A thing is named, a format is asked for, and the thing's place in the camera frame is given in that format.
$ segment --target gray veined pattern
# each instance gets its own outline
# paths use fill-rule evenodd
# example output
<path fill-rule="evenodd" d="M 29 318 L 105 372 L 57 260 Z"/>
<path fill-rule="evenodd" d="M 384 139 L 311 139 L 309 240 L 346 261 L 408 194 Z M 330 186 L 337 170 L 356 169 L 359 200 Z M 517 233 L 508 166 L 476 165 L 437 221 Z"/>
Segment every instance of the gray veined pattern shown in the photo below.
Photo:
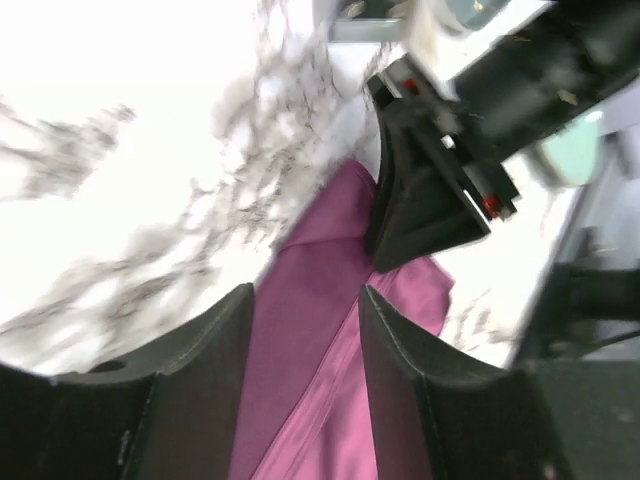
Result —
<path fill-rule="evenodd" d="M 301 38 L 287 29 L 285 38 L 270 38 L 269 22 L 274 15 L 286 18 L 287 2 L 263 0 L 258 7 L 259 68 L 246 82 L 246 100 L 229 109 L 217 131 L 228 151 L 237 151 L 230 139 L 249 126 L 250 140 L 240 149 L 243 163 L 231 172 L 232 180 L 206 191 L 194 179 L 191 201 L 174 225 L 139 230 L 117 261 L 85 259 L 70 265 L 35 307 L 0 323 L 2 360 L 45 373 L 87 370 L 176 328 L 222 270 L 234 268 L 220 265 L 226 249 L 277 244 L 339 161 L 349 154 L 358 157 L 375 141 L 377 124 L 363 85 L 388 62 L 391 46 L 376 52 L 356 85 L 339 87 L 343 79 L 322 33 Z M 294 44 L 300 47 L 297 53 L 290 51 Z M 262 87 L 274 80 L 282 87 L 265 96 Z M 330 149 L 328 158 L 309 161 L 323 145 L 338 141 L 326 133 L 358 96 L 369 109 L 363 129 L 339 139 L 344 145 Z M 73 195 L 105 153 L 117 148 L 117 130 L 123 121 L 135 121 L 132 113 L 105 110 L 75 126 L 23 124 L 37 132 L 42 147 L 27 152 L 2 146 L 31 162 L 23 194 Z M 87 300 L 100 289 L 108 294 Z M 82 344 L 93 350 L 75 352 Z"/>
<path fill-rule="evenodd" d="M 0 95 L 0 117 L 33 138 L 33 148 L 15 148 L 0 141 L 2 157 L 24 162 L 28 167 L 17 198 L 33 199 L 45 195 L 71 197 L 100 161 L 117 148 L 118 131 L 123 123 L 135 118 L 135 113 L 118 106 L 105 109 L 82 124 L 31 123 L 20 118 Z"/>

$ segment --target red led light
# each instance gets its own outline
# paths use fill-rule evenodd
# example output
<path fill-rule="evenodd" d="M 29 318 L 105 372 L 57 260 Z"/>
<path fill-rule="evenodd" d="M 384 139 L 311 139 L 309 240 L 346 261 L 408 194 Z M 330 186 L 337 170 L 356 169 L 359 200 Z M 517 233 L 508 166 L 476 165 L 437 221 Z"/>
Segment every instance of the red led light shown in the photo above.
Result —
<path fill-rule="evenodd" d="M 502 205 L 495 195 L 490 195 L 484 199 L 482 206 L 487 211 L 491 218 L 498 218 L 500 216 L 500 210 Z"/>
<path fill-rule="evenodd" d="M 418 93 L 418 86 L 416 85 L 416 81 L 413 78 L 407 78 L 404 81 L 404 86 L 407 87 L 411 93 Z"/>

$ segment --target black plastic bracket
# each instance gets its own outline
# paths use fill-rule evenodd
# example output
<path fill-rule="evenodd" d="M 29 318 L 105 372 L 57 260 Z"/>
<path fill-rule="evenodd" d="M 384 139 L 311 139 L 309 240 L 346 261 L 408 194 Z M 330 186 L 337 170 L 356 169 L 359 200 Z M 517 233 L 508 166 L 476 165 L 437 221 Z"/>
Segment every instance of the black plastic bracket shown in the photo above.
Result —
<path fill-rule="evenodd" d="M 406 78 L 398 79 L 402 70 Z M 517 196 L 500 163 L 474 161 L 467 144 L 456 143 L 462 133 L 453 131 L 455 112 L 408 56 L 387 73 L 396 78 L 377 75 L 368 83 L 382 159 L 367 249 L 381 272 L 486 236 L 493 218 L 515 212 Z"/>
<path fill-rule="evenodd" d="M 0 477 L 226 480 L 253 318 L 241 285 L 92 373 L 0 367 Z"/>
<path fill-rule="evenodd" d="M 485 364 L 370 286 L 360 338 L 380 480 L 637 478 L 640 363 Z"/>

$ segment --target fabric fold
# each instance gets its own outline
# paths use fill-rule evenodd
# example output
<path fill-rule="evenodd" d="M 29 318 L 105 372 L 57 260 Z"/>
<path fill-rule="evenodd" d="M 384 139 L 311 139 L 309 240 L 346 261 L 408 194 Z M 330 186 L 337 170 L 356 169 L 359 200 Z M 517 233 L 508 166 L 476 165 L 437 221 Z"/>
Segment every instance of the fabric fold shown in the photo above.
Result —
<path fill-rule="evenodd" d="M 359 289 L 375 286 L 439 333 L 453 283 L 428 258 L 373 272 L 364 234 L 374 186 L 346 161 L 258 290 L 231 480 L 376 478 Z"/>

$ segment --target black plastic housing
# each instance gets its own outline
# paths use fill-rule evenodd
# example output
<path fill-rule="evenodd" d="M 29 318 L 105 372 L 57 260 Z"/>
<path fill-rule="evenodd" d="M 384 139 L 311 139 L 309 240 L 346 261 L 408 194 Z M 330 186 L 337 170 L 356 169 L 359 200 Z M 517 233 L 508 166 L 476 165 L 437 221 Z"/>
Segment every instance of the black plastic housing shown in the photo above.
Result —
<path fill-rule="evenodd" d="M 637 78 L 640 2 L 555 2 L 452 80 L 457 101 L 409 54 L 399 62 L 406 73 L 386 71 L 394 92 L 380 76 L 368 83 L 382 166 L 367 248 L 381 272 L 482 238 L 488 221 L 515 213 L 501 162 Z"/>
<path fill-rule="evenodd" d="M 253 287 L 88 374 L 0 366 L 0 478 L 226 480 Z"/>
<path fill-rule="evenodd" d="M 502 370 L 420 328 L 371 286 L 359 305 L 380 480 L 637 478 L 637 361 Z"/>

